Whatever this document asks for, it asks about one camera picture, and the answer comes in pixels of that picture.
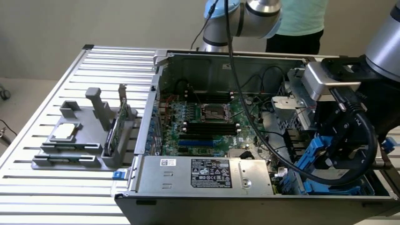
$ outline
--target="floor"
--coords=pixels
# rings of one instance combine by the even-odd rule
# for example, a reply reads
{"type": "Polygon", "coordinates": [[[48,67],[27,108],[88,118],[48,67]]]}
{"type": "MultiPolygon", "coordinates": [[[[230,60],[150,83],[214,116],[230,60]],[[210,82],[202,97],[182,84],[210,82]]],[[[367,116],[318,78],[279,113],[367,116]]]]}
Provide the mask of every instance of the floor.
{"type": "MultiPolygon", "coordinates": [[[[56,82],[54,80],[0,78],[4,88],[11,91],[11,99],[6,101],[0,99],[0,119],[7,122],[15,132],[19,133],[23,129],[56,82]]],[[[11,139],[15,138],[11,131],[6,131],[6,135],[11,139]]],[[[0,144],[0,156],[6,149],[7,147],[0,144]]]]}

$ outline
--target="person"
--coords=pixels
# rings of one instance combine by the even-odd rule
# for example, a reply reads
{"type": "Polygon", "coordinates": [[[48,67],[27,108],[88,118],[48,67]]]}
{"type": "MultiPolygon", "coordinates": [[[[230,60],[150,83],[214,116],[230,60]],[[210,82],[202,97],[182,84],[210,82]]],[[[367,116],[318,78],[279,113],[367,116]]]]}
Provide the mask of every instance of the person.
{"type": "Polygon", "coordinates": [[[319,54],[328,0],[282,0],[282,24],[266,52],[319,54]]]}

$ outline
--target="wire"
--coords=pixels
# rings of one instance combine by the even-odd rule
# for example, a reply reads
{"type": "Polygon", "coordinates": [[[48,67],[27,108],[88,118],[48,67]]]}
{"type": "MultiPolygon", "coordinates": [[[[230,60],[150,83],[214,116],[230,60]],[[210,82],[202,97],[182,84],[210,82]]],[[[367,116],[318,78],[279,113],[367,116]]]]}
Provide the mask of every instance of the wire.
{"type": "MultiPolygon", "coordinates": [[[[279,150],[279,149],[283,149],[283,148],[287,148],[287,146],[280,146],[280,147],[278,147],[275,150],[279,150]]],[[[267,161],[270,160],[268,158],[264,158],[264,157],[260,155],[259,151],[258,151],[258,154],[259,154],[259,156],[260,156],[262,159],[264,159],[264,160],[267,160],[267,161]]]]}
{"type": "Polygon", "coordinates": [[[359,170],[354,171],[350,170],[350,172],[346,174],[343,179],[350,183],[355,179],[358,179],[360,176],[366,174],[366,172],[370,170],[370,166],[375,162],[376,152],[378,152],[378,138],[375,133],[375,128],[366,116],[364,112],[359,112],[355,115],[356,119],[360,122],[360,125],[363,126],[363,129],[366,131],[366,136],[368,138],[368,149],[366,154],[366,159],[362,161],[362,166],[359,170]]]}
{"type": "Polygon", "coordinates": [[[166,121],[166,124],[168,124],[168,106],[170,106],[170,101],[172,101],[175,99],[175,95],[171,95],[167,100],[166,100],[166,106],[164,106],[164,109],[166,109],[166,115],[164,115],[164,121],[166,121]]]}
{"type": "Polygon", "coordinates": [[[8,130],[18,136],[18,133],[11,129],[11,127],[8,126],[7,122],[4,120],[0,120],[4,125],[7,126],[8,130]]]}
{"type": "Polygon", "coordinates": [[[263,76],[260,77],[260,78],[262,78],[262,85],[260,85],[260,88],[264,89],[264,76],[266,76],[267,71],[268,71],[270,69],[272,69],[272,68],[276,68],[276,69],[280,70],[280,74],[282,74],[282,86],[283,86],[283,91],[286,91],[286,90],[284,90],[284,89],[286,89],[286,73],[283,72],[283,69],[282,69],[279,66],[271,66],[271,67],[268,67],[268,68],[264,70],[263,76]]]}
{"type": "MultiPolygon", "coordinates": [[[[266,103],[268,103],[268,101],[270,101],[270,97],[264,100],[264,102],[263,102],[263,104],[260,105],[260,107],[262,107],[266,103]]],[[[252,111],[255,110],[256,106],[258,106],[258,104],[251,108],[250,113],[252,113],[252,111]]],[[[234,115],[231,116],[231,118],[235,117],[235,116],[238,116],[238,115],[242,114],[243,112],[244,112],[244,110],[242,110],[239,113],[234,114],[234,115]]]]}
{"type": "Polygon", "coordinates": [[[307,108],[302,109],[302,111],[300,111],[299,113],[296,113],[296,114],[294,115],[292,119],[290,120],[290,125],[292,126],[292,123],[294,123],[296,117],[298,117],[306,110],[312,109],[312,108],[315,108],[315,107],[316,107],[315,105],[311,105],[311,106],[308,106],[307,108]]]}
{"type": "Polygon", "coordinates": [[[179,85],[180,82],[186,82],[187,84],[190,83],[187,78],[178,79],[176,82],[175,82],[175,86],[174,86],[174,92],[172,92],[174,94],[178,94],[176,89],[178,89],[178,85],[179,85]]]}
{"type": "Polygon", "coordinates": [[[194,40],[194,42],[192,42],[192,44],[191,44],[191,46],[190,46],[190,49],[191,49],[191,50],[194,49],[195,42],[196,42],[196,40],[198,40],[200,34],[203,33],[204,29],[206,29],[208,20],[211,20],[211,16],[212,16],[212,14],[214,14],[215,7],[216,7],[216,5],[218,5],[218,2],[219,2],[219,0],[215,1],[215,3],[212,4],[212,6],[211,6],[211,8],[210,8],[210,10],[208,10],[208,16],[207,16],[204,25],[203,25],[202,30],[200,30],[199,34],[196,35],[195,40],[194,40]]]}
{"type": "Polygon", "coordinates": [[[199,98],[199,96],[198,96],[198,94],[196,94],[196,91],[195,91],[195,88],[194,88],[194,86],[192,86],[192,85],[190,85],[190,88],[192,88],[192,91],[194,91],[194,94],[195,94],[195,96],[196,96],[196,99],[198,99],[198,101],[199,101],[199,104],[202,105],[202,101],[200,101],[200,98],[199,98]]]}
{"type": "MultiPolygon", "coordinates": [[[[232,74],[234,74],[234,78],[235,78],[235,83],[236,83],[236,88],[238,88],[238,92],[239,92],[239,96],[240,96],[240,102],[243,105],[243,109],[244,109],[244,113],[246,116],[250,120],[250,125],[255,130],[256,135],[259,136],[263,144],[266,145],[266,147],[268,148],[268,150],[276,155],[276,157],[279,158],[279,160],[282,161],[282,163],[294,171],[296,171],[300,175],[303,175],[306,178],[314,180],[315,182],[320,183],[320,184],[326,184],[326,185],[331,185],[331,186],[336,186],[336,185],[344,185],[350,182],[352,182],[355,180],[355,176],[348,176],[348,177],[343,177],[340,179],[336,180],[330,180],[330,179],[324,179],[322,177],[318,177],[315,175],[312,175],[311,173],[303,171],[298,166],[295,166],[292,164],[292,162],[290,162],[282,155],[280,153],[275,150],[275,148],[271,146],[271,144],[266,141],[264,138],[262,138],[262,132],[259,131],[256,124],[254,123],[254,121],[251,120],[251,113],[248,108],[246,107],[246,102],[244,102],[244,97],[243,97],[243,93],[242,93],[242,89],[240,89],[240,83],[239,83],[239,78],[238,78],[238,74],[236,74],[236,68],[235,68],[235,62],[234,62],[234,47],[232,47],[232,39],[231,39],[231,27],[230,27],[230,13],[228,13],[228,0],[224,0],[224,14],[226,14],[226,23],[227,23],[227,39],[228,39],[228,56],[230,56],[230,63],[231,63],[231,70],[232,70],[232,74]]],[[[370,124],[367,124],[366,122],[368,121],[367,118],[364,119],[364,123],[363,126],[366,127],[366,131],[368,130],[370,133],[375,133],[374,132],[374,128],[367,126],[370,124]]],[[[376,145],[376,140],[375,140],[375,144],[372,143],[372,140],[370,140],[370,144],[368,144],[368,148],[378,148],[376,145]]]]}
{"type": "Polygon", "coordinates": [[[278,132],[274,132],[274,131],[264,131],[264,130],[260,130],[260,132],[268,133],[268,134],[276,134],[276,135],[279,135],[282,138],[284,138],[284,136],[283,136],[280,133],[278,133],[278,132]]]}
{"type": "Polygon", "coordinates": [[[259,74],[254,74],[250,78],[248,78],[248,80],[244,82],[244,84],[242,85],[242,87],[240,88],[243,88],[250,82],[251,82],[251,80],[252,80],[252,78],[254,77],[259,77],[260,78],[260,80],[262,80],[262,85],[260,85],[260,91],[263,91],[264,90],[264,82],[263,82],[263,78],[260,77],[260,75],[259,74]]]}

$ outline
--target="metal workbench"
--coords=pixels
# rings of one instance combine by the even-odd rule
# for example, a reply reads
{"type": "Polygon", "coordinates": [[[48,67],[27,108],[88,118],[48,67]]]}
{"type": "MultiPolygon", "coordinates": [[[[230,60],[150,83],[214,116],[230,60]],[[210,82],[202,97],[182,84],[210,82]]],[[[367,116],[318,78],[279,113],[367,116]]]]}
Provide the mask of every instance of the metal workbench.
{"type": "MultiPolygon", "coordinates": [[[[130,167],[155,74],[154,54],[150,49],[104,46],[80,52],[0,158],[0,224],[130,224],[111,197],[112,172],[32,170],[31,160],[59,121],[62,103],[75,100],[91,106],[86,90],[99,87],[102,99],[118,107],[119,84],[126,83],[128,104],[139,111],[124,158],[130,167]]],[[[400,142],[400,129],[391,136],[400,142]]],[[[400,170],[400,148],[391,159],[400,170]]],[[[116,181],[119,186],[127,182],[116,181]]]]}

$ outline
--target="white wall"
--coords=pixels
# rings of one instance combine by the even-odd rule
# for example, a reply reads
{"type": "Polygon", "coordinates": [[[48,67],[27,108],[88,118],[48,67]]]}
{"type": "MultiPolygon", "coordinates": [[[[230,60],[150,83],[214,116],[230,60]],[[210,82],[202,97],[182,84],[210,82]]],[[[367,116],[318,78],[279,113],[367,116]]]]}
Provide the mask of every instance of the white wall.
{"type": "MultiPolygon", "coordinates": [[[[84,44],[188,48],[206,0],[0,0],[0,76],[59,79],[84,44]]],[[[331,0],[322,54],[359,55],[396,0],[331,0]]],[[[235,39],[236,51],[266,40],[235,39]]]]}

